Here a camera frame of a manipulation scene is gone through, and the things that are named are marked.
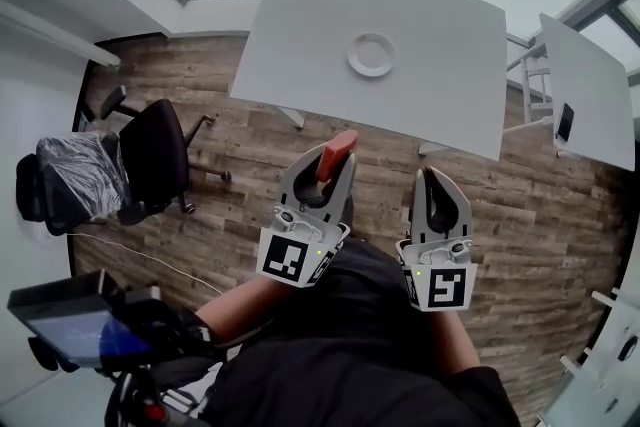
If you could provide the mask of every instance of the wooden floor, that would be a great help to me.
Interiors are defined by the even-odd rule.
[[[191,158],[233,173],[192,173],[193,216],[177,205],[135,227],[116,222],[79,231],[122,242],[226,290],[254,272],[259,228],[270,219],[278,180],[305,150],[349,127],[360,132],[353,195],[355,231],[395,254],[408,227],[410,190],[420,141],[341,120],[308,115],[303,131],[269,107],[231,100],[228,89],[243,37],[151,37],[107,45],[122,58],[98,67],[87,91],[96,111],[117,85],[143,108],[169,98],[186,131],[202,113],[216,116],[194,140]],[[126,122],[114,115],[111,128]],[[522,122],[522,95],[507,91],[505,126]],[[495,366],[523,425],[548,405],[563,354],[577,357],[602,310],[592,290],[609,292],[628,236],[631,174],[584,159],[555,156],[549,128],[508,135],[500,162],[459,151],[427,162],[455,180],[471,200],[474,261],[480,264],[472,309],[463,318],[485,364]],[[174,303],[197,307],[213,292],[166,267],[99,241],[75,237],[78,272],[104,267],[122,284],[157,281]]]

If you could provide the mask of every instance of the person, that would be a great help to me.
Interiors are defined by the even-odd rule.
[[[353,237],[315,286],[258,276],[197,311],[227,342],[200,419],[220,426],[518,426],[455,312],[410,306],[401,268]]]

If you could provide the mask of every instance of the red object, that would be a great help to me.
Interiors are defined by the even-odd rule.
[[[347,130],[325,143],[322,157],[320,157],[320,164],[318,164],[318,169],[316,170],[316,180],[328,182],[344,156],[356,147],[357,140],[358,132]]]
[[[144,406],[144,416],[149,420],[164,420],[167,417],[167,412],[162,406],[148,405]]]

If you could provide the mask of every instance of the white table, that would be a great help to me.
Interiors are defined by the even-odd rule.
[[[558,126],[565,102],[574,110],[569,139],[554,138],[555,146],[633,170],[633,113],[624,66],[557,20],[540,15],[540,21],[553,88],[554,126]]]
[[[481,0],[262,0],[231,96],[497,160],[505,34]]]

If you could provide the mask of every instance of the black chair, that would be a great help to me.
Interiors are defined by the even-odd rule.
[[[158,100],[143,111],[137,111],[123,105],[125,99],[126,90],[124,86],[119,86],[107,97],[100,110],[101,119],[114,111],[133,118],[119,134],[121,160],[130,194],[130,201],[116,209],[122,224],[137,224],[150,215],[162,212],[174,198],[178,199],[183,213],[192,214],[195,205],[187,203],[185,198],[189,189],[190,167],[216,174],[225,182],[231,181],[228,171],[189,163],[189,144],[202,123],[212,125],[214,118],[201,116],[183,135],[169,100]],[[96,145],[95,141],[88,141],[86,146],[91,144]],[[115,164],[119,156],[117,142],[114,147],[114,137],[103,137],[100,144]],[[83,154],[79,152],[77,157],[82,158]],[[23,219],[45,221],[54,235],[67,233],[92,217],[78,203],[77,194],[68,190],[69,187],[67,180],[61,180],[55,172],[38,165],[36,155],[28,155],[18,163],[16,202]]]

